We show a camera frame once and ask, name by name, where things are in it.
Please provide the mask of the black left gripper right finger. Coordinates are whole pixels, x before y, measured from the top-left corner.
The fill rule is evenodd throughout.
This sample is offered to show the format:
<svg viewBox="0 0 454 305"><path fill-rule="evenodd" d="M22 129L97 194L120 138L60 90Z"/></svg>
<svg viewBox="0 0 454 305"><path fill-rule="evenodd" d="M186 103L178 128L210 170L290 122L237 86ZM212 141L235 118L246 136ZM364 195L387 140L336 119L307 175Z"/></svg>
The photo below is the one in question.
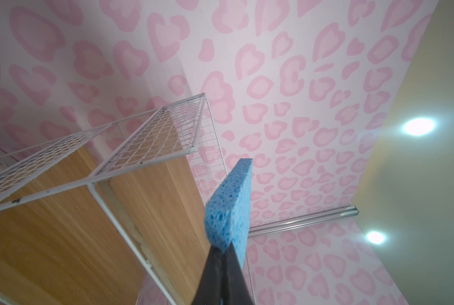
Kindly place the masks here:
<svg viewBox="0 0 454 305"><path fill-rule="evenodd" d="M233 243L222 256L221 304L253 305Z"/></svg>

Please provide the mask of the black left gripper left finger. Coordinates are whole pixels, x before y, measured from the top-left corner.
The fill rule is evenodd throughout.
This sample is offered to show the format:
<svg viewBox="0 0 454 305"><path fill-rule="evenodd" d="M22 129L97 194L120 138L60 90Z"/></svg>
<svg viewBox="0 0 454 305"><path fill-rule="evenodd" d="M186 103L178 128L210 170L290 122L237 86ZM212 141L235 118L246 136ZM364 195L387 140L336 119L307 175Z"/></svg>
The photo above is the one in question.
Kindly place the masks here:
<svg viewBox="0 0 454 305"><path fill-rule="evenodd" d="M221 305L223 253L211 246L192 305Z"/></svg>

